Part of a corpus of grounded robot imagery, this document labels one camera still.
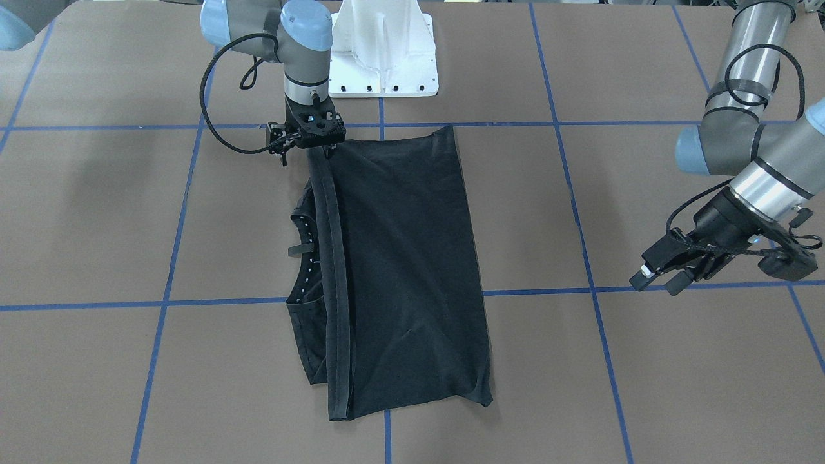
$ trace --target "table surface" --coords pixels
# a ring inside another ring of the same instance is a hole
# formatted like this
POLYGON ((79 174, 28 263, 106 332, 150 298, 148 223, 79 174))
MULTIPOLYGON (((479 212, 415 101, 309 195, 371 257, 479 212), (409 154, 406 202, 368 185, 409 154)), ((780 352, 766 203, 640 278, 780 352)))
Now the table surface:
MULTIPOLYGON (((672 147, 733 12, 422 8, 440 93, 336 104, 351 138, 456 126, 493 404, 329 423, 282 304, 304 157, 282 168, 205 130, 197 7, 79 2, 0 54, 0 462, 825 459, 825 271, 789 285, 740 257, 675 298, 627 282, 668 214, 719 181, 680 173, 672 147)), ((824 41, 802 14, 787 40, 811 102, 824 41)), ((226 55, 208 97, 251 148, 284 107, 279 66, 238 90, 250 61, 226 55)), ((783 63, 768 121, 794 117, 795 89, 783 63)))

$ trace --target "black cloth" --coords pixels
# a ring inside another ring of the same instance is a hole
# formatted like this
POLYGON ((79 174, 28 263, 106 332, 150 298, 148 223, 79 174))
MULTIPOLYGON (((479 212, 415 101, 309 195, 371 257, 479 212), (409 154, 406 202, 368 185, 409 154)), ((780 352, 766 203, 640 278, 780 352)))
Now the black cloth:
POLYGON ((330 420, 460 395, 487 406, 490 350, 451 127, 309 150, 287 300, 330 420))

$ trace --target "folded garment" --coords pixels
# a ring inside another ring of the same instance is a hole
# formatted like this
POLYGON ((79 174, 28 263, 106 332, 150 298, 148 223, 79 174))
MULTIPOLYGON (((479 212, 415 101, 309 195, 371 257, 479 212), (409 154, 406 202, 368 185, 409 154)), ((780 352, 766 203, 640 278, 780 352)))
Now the folded garment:
POLYGON ((330 420, 459 395, 487 406, 490 349, 451 127, 309 153, 286 304, 330 420))

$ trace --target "black fabric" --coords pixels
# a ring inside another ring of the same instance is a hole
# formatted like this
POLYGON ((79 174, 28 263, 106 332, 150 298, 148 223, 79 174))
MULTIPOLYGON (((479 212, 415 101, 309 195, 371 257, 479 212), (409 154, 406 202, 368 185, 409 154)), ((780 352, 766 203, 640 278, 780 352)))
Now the black fabric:
POLYGON ((460 395, 489 405, 478 260, 451 127, 309 151, 292 219, 302 244, 287 301, 330 420, 460 395))

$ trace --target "light blue cap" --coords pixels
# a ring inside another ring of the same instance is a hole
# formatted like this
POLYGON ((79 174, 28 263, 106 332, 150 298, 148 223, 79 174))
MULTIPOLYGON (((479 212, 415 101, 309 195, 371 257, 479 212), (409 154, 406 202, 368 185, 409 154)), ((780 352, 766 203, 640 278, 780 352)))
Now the light blue cap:
POLYGON ((204 5, 200 8, 200 33, 212 45, 222 47, 229 43, 226 0, 204 0, 204 5))
POLYGON ((676 165, 685 173, 709 176, 705 152, 699 140, 699 126, 686 127, 676 140, 676 165))
POLYGON ((280 23, 290 37, 310 50, 332 48, 332 16, 315 0, 289 0, 280 12, 280 23))
POLYGON ((35 32, 16 14, 0 6, 0 50, 19 50, 35 39, 35 32))
POLYGON ((805 112, 805 118, 814 129, 825 135, 825 98, 810 106, 805 112))

